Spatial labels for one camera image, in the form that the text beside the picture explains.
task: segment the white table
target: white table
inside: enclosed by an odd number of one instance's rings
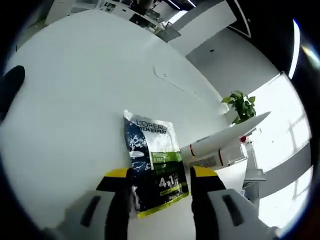
[[[16,197],[41,228],[56,226],[104,173],[131,165],[125,109],[172,122],[182,147],[228,125],[217,114],[220,96],[191,63],[149,31],[100,10],[44,28],[7,69],[16,65],[26,77],[0,129],[1,153]],[[131,221],[129,239],[194,239],[190,202]]]

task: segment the desk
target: desk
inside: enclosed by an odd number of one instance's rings
[[[16,197],[41,228],[56,226],[65,208],[94,189],[104,173],[131,165],[125,109],[172,122],[182,147],[228,126],[218,115],[220,96],[185,57],[152,33],[100,10],[42,29],[7,69],[16,65],[25,67],[25,81],[1,126],[1,153]],[[146,221],[166,225],[170,219],[173,235],[192,234],[190,202],[188,197]],[[143,223],[130,225],[131,238],[141,237],[137,228],[149,226]],[[150,230],[155,228],[161,233],[158,225]]]

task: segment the l'oreal men expert packet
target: l'oreal men expert packet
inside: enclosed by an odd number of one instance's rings
[[[171,122],[125,110],[124,137],[132,162],[132,192],[138,218],[188,196],[185,169]]]

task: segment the red stripe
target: red stripe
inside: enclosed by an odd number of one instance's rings
[[[190,152],[191,152],[191,154],[192,154],[192,156],[196,156],[195,154],[194,154],[194,151],[193,151],[193,149],[192,149],[192,145],[190,144]]]
[[[220,160],[220,163],[221,163],[221,166],[223,166],[223,162],[222,162],[222,157],[221,157],[221,150],[219,149],[218,151],[218,155],[219,155],[219,160]]]

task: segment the potted plant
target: potted plant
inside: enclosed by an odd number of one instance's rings
[[[256,110],[254,108],[255,100],[255,96],[248,97],[243,92],[237,90],[231,92],[230,96],[224,97],[221,102],[231,105],[236,110],[238,116],[232,123],[240,124],[256,115]]]

